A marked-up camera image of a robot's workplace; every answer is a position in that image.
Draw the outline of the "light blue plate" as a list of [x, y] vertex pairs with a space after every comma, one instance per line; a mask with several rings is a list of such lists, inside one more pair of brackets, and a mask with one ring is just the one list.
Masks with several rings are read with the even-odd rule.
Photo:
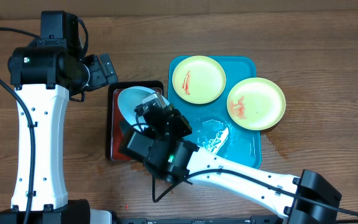
[[142, 103], [142, 99], [153, 94], [155, 90], [143, 86], [132, 86], [121, 91], [117, 98], [117, 105], [123, 118], [129, 124], [136, 124], [135, 108]]

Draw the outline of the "yellow plate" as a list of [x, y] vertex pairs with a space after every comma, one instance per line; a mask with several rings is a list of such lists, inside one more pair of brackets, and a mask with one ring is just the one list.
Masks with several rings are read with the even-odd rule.
[[193, 104], [210, 103], [223, 93], [226, 74], [223, 67], [207, 56], [191, 56], [181, 61], [172, 75], [177, 95]]
[[286, 110], [281, 88], [266, 78], [247, 78], [237, 83], [227, 97], [230, 118], [240, 127], [261, 131], [275, 126]]

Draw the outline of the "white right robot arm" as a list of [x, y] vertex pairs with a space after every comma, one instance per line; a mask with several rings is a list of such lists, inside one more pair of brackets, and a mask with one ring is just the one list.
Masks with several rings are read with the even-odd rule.
[[174, 187], [182, 182], [230, 191], [251, 200], [285, 223], [336, 223], [341, 194], [321, 175], [275, 174], [215, 156], [185, 140], [192, 129], [161, 94], [132, 96], [129, 142], [122, 152], [144, 164], [153, 178]]

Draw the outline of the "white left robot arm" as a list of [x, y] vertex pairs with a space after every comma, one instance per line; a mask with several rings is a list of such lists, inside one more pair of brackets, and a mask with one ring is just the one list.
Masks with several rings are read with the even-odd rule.
[[19, 47], [8, 68], [19, 98], [19, 160], [11, 207], [0, 212], [0, 223], [113, 223], [113, 212], [70, 200], [63, 175], [67, 104], [76, 94], [117, 82], [109, 55]]

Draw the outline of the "blue plastic tray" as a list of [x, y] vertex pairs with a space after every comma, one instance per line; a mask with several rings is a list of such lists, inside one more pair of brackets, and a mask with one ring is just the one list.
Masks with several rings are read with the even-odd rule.
[[170, 63], [167, 99], [189, 121], [192, 134], [185, 137], [213, 154], [236, 163], [259, 168], [262, 163], [259, 131], [244, 129], [236, 124], [227, 111], [227, 97], [238, 82], [256, 77], [254, 62], [243, 56], [213, 56], [226, 73], [226, 87], [212, 103], [196, 105], [181, 99], [174, 90], [174, 70], [187, 55], [179, 56]]

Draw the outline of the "black rectangular wash basin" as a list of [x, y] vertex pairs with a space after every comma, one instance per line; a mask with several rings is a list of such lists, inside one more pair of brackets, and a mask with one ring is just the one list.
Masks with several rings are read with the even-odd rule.
[[130, 161], [131, 158], [121, 154], [118, 149], [124, 137], [124, 117], [119, 111], [117, 98], [126, 88], [143, 86], [163, 93], [164, 87], [161, 81], [117, 82], [108, 88], [108, 113], [106, 125], [105, 157], [112, 161]]

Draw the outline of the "cardboard backdrop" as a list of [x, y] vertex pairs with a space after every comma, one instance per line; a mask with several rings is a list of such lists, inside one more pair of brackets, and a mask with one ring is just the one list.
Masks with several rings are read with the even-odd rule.
[[0, 0], [0, 20], [38, 19], [42, 11], [80, 17], [358, 10], [358, 0]]

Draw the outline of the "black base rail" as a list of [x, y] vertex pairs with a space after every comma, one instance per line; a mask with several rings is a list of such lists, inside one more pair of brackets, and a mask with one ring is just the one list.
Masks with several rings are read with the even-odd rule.
[[249, 218], [118, 218], [113, 217], [113, 224], [284, 224], [276, 215], [253, 215]]

